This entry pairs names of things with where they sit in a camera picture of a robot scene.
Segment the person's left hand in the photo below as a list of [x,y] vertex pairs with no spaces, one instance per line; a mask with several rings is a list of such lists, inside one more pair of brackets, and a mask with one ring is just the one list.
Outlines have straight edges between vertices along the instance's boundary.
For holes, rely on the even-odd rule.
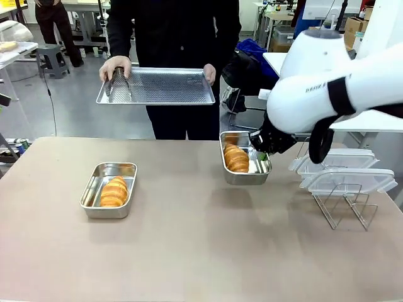
[[215,82],[215,79],[216,79],[216,75],[217,75],[215,67],[212,64],[206,64],[203,67],[203,72],[204,72],[204,75],[205,75],[205,78],[206,78],[207,82],[211,86],[213,86],[213,84]]

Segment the person's right hand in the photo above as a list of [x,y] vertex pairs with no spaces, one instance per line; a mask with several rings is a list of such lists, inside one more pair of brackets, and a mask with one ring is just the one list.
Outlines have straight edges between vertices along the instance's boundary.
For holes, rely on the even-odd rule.
[[108,59],[99,69],[99,78],[102,82],[110,81],[116,68],[123,69],[124,76],[128,79],[131,73],[132,62],[126,56],[114,56]]

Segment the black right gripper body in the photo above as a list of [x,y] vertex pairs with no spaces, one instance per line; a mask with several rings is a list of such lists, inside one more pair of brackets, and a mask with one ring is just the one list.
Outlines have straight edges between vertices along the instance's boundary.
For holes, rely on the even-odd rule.
[[297,143],[294,135],[284,133],[275,128],[270,122],[267,113],[264,114],[259,136],[261,138],[259,150],[267,154],[282,154]]

